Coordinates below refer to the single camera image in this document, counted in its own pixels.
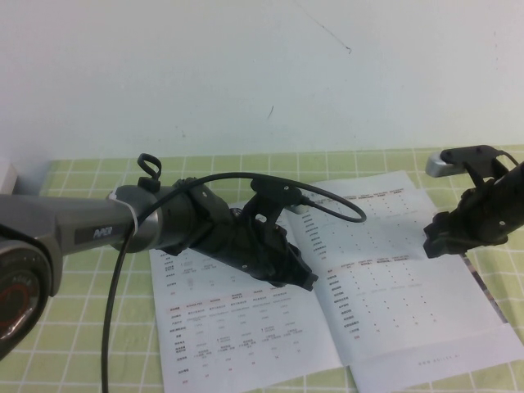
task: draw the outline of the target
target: instruction manual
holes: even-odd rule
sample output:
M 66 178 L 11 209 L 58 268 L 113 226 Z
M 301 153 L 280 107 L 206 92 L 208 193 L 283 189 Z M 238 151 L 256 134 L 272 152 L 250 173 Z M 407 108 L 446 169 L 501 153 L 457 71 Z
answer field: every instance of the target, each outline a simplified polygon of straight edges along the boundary
M 288 241 L 318 275 L 312 292 L 195 251 L 150 251 L 166 393 L 248 391 L 341 366 L 360 392 L 376 393 L 524 359 L 462 258 L 426 257 L 423 228 L 436 209 L 405 172 L 315 185 L 368 220 L 282 213 Z

